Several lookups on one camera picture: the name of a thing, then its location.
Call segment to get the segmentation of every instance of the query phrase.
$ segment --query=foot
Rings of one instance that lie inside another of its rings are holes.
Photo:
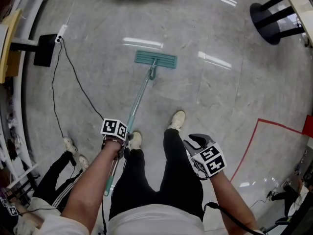
[[[79,155],[79,165],[83,171],[89,167],[89,161],[84,155]]]
[[[68,137],[64,137],[63,142],[65,144],[65,150],[69,151],[69,152],[73,153],[73,155],[75,155],[75,153],[77,152],[77,148],[75,145],[73,145],[72,139],[70,139]]]
[[[140,147],[141,147],[141,142],[142,142],[142,137],[141,137],[141,134],[140,132],[138,131],[134,131],[133,132],[133,139],[130,140],[130,147],[131,147],[131,150],[139,150]]]
[[[175,129],[175,130],[180,131],[184,122],[185,122],[185,112],[178,111],[174,114],[172,118],[172,123],[170,124],[168,129]]]

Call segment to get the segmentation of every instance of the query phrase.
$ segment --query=black pants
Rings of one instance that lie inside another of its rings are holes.
[[[52,166],[45,174],[44,178],[41,180],[33,194],[33,197],[41,198],[50,205],[52,205],[58,197],[62,198],[60,202],[55,206],[57,208],[60,208],[60,212],[62,212],[67,203],[71,191],[70,185],[73,184],[82,173],[81,170],[79,174],[77,174],[74,178],[67,179],[58,189],[56,189],[59,175],[64,170],[65,166],[68,164],[72,157],[73,154],[71,152],[64,152],[62,156],[52,164]]]
[[[109,219],[121,212],[150,204],[179,208],[203,220],[203,189],[175,129],[164,133],[166,166],[160,191],[155,192],[145,176],[142,150],[132,150],[112,193]]]
[[[272,200],[285,200],[285,216],[288,217],[289,209],[299,194],[291,186],[285,186],[284,190],[285,192],[272,196]]]

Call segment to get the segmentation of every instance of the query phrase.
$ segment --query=person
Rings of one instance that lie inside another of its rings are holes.
[[[83,172],[87,170],[89,162],[85,156],[80,154],[78,157],[80,165],[79,173],[75,177],[67,179],[56,189],[60,173],[70,161],[74,160],[73,156],[78,152],[72,139],[64,137],[63,142],[66,151],[52,164],[40,181],[32,195],[29,207],[26,209],[18,200],[15,201],[14,204],[17,210],[20,213],[25,213],[23,217],[19,217],[16,226],[13,228],[15,235],[32,235],[36,231],[36,228],[42,226],[47,215],[59,216],[66,206],[73,186]]]
[[[291,217],[294,213],[300,209],[304,199],[310,191],[313,190],[313,186],[310,183],[309,187],[304,186],[302,178],[297,175],[298,191],[295,191],[290,185],[284,186],[284,191],[276,195],[272,195],[271,201],[284,200],[285,201],[285,216]]]
[[[202,184],[189,163],[179,136],[185,113],[178,111],[164,133],[166,166],[160,191],[155,192],[145,177],[142,137],[134,132],[125,169],[112,193],[109,235],[204,235]],[[48,216],[40,235],[89,235],[103,200],[106,179],[119,141],[106,140],[103,149],[77,181],[61,216]],[[221,207],[251,230],[260,232],[253,213],[223,172],[210,178]],[[230,235],[246,234],[222,213]]]

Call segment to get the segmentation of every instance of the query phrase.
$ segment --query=red tape line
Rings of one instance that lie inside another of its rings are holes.
[[[234,177],[236,176],[236,174],[237,174],[237,172],[238,172],[238,170],[239,170],[241,164],[243,163],[243,161],[244,161],[244,159],[245,159],[246,154],[248,153],[248,150],[249,150],[250,145],[251,145],[251,143],[252,143],[252,140],[253,140],[253,137],[254,137],[254,134],[255,134],[256,129],[257,129],[257,127],[258,127],[258,123],[259,123],[259,122],[263,122],[263,123],[268,123],[268,124],[280,126],[280,127],[282,127],[282,128],[285,128],[285,129],[287,129],[287,130],[290,130],[290,131],[293,131],[293,132],[295,132],[295,133],[298,133],[298,134],[301,134],[301,135],[302,135],[302,132],[297,131],[297,130],[294,130],[294,129],[292,129],[292,128],[289,128],[289,127],[287,127],[287,126],[285,126],[285,125],[283,125],[283,124],[280,124],[280,123],[276,123],[276,122],[272,122],[272,121],[268,121],[268,120],[265,120],[265,119],[258,118],[258,120],[257,120],[257,122],[256,122],[256,125],[255,125],[255,127],[254,127],[254,130],[253,130],[252,136],[251,136],[251,138],[250,138],[249,144],[248,144],[248,146],[247,146],[247,148],[246,148],[246,151],[245,151],[243,157],[241,158],[240,163],[239,163],[239,165],[237,166],[237,169],[235,170],[235,173],[234,173],[233,176],[231,177],[230,181],[232,181],[232,180],[234,179]]]

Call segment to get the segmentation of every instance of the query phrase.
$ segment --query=power strip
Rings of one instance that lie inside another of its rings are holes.
[[[66,29],[67,29],[67,25],[66,24],[61,26],[61,29],[59,30],[59,33],[58,33],[56,39],[54,40],[55,43],[57,43],[57,44],[60,43],[60,41],[57,41],[57,40],[60,39],[59,37],[63,37],[63,34],[65,33]]]

